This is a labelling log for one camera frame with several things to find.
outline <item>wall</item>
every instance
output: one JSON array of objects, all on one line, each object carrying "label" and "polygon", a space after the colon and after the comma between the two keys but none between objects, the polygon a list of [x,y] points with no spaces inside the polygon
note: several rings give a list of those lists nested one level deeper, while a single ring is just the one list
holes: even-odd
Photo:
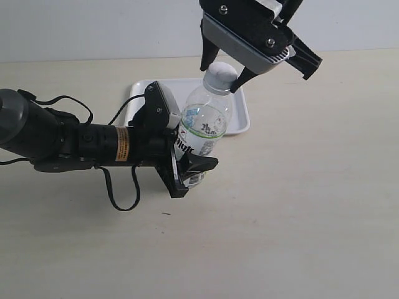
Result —
[{"label": "wall", "polygon": [[[291,26],[315,50],[399,47],[399,2],[376,3],[305,0]],[[0,62],[200,55],[200,19],[198,0],[1,0]]]}]

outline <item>white tray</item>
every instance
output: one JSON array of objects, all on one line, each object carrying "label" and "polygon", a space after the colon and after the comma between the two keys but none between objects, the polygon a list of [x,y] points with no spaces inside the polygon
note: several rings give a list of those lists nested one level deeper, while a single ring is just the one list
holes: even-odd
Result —
[{"label": "white tray", "polygon": [[[146,87],[154,81],[156,80],[142,80],[133,84],[130,96],[133,97],[135,95],[143,94]],[[190,93],[202,84],[202,78],[165,79],[157,81],[165,84],[172,91],[180,110],[184,108]],[[144,98],[138,98],[129,103],[125,118],[125,126],[128,126],[128,122],[133,119],[133,116],[137,111],[139,111],[144,103]],[[243,133],[249,129],[249,126],[249,115],[245,102],[244,90],[243,88],[240,88],[234,94],[233,115],[226,134],[234,135]]]}]

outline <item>bottle cap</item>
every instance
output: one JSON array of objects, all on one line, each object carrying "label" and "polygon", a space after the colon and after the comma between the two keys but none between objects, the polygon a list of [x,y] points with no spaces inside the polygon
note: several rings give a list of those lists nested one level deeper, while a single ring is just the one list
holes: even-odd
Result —
[{"label": "bottle cap", "polygon": [[214,62],[206,71],[203,84],[211,93],[228,95],[238,73],[234,67],[224,62]]}]

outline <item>orange warning label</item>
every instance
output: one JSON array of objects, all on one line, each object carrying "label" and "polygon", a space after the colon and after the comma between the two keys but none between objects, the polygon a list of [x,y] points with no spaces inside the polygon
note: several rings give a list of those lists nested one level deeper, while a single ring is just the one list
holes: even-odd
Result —
[{"label": "orange warning label", "polygon": [[116,126],[116,129],[118,133],[118,151],[115,161],[127,162],[130,149],[129,132],[127,128],[121,126]]}]

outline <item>white tabletop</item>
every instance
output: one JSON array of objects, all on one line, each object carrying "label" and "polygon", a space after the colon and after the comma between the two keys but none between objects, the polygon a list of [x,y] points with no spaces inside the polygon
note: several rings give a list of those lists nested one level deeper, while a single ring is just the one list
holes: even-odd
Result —
[{"label": "white tabletop", "polygon": [[[100,171],[1,167],[0,298],[397,299],[399,50],[321,56],[308,82],[283,65],[245,85],[251,129],[219,143],[184,199],[139,169],[142,202],[119,213]],[[0,88],[68,94],[105,123],[133,82],[199,77],[199,64],[0,64]],[[130,170],[112,175],[127,206]]]}]

